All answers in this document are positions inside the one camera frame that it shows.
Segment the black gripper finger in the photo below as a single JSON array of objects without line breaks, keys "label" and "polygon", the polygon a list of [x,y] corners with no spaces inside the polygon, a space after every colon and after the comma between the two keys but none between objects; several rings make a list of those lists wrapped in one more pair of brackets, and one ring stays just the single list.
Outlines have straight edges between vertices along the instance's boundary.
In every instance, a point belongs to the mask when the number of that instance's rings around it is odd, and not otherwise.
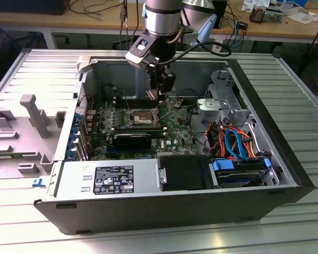
[{"label": "black gripper finger", "polygon": [[150,90],[157,91],[159,88],[159,70],[158,67],[148,67],[147,73],[149,77]]},{"label": "black gripper finger", "polygon": [[165,93],[170,92],[172,90],[175,80],[176,75],[170,70],[165,70],[162,73],[160,73],[158,77],[158,94],[162,96]]}]

